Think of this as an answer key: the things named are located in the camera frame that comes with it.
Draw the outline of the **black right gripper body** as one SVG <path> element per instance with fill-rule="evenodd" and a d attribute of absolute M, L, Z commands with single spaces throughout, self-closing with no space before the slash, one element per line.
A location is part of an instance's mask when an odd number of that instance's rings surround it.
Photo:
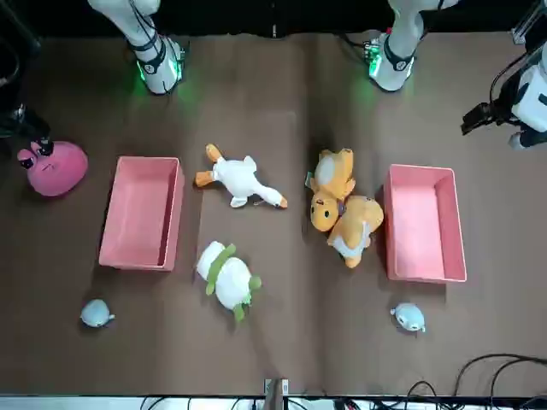
<path fill-rule="evenodd" d="M 41 117 L 34 111 L 17 114 L 15 111 L 1 113 L 1 139 L 22 137 L 37 142 L 40 139 Z"/>

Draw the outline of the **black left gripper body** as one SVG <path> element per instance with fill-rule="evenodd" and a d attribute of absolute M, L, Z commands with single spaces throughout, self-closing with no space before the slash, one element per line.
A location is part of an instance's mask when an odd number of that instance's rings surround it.
<path fill-rule="evenodd" d="M 516 118 L 511 112 L 511 105 L 498 102 L 481 102 L 477 108 L 479 109 L 477 127 L 487 126 L 492 123 L 495 123 L 497 126 L 502 124 L 516 124 Z"/>

